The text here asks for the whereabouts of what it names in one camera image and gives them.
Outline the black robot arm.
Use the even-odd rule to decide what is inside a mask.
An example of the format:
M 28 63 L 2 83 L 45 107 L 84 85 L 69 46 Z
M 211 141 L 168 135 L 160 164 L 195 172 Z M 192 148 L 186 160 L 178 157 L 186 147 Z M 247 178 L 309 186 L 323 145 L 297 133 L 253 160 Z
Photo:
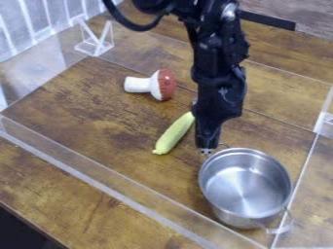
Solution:
M 174 14 L 183 22 L 194 52 L 191 79 L 198 86 L 192 104 L 195 145 L 203 154 L 216 148 L 222 124 L 242 115 L 247 91 L 250 44 L 242 31 L 238 0 L 132 0 L 146 14 Z

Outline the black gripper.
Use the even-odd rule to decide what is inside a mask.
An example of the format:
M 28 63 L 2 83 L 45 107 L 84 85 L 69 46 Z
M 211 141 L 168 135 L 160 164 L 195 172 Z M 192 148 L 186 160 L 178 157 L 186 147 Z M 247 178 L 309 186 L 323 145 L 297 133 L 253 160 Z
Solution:
M 219 45 L 196 43 L 191 79 L 198 87 L 195 116 L 195 145 L 203 155 L 218 147 L 220 126 L 242 114 L 247 84 L 239 62 L 241 54 L 226 52 Z

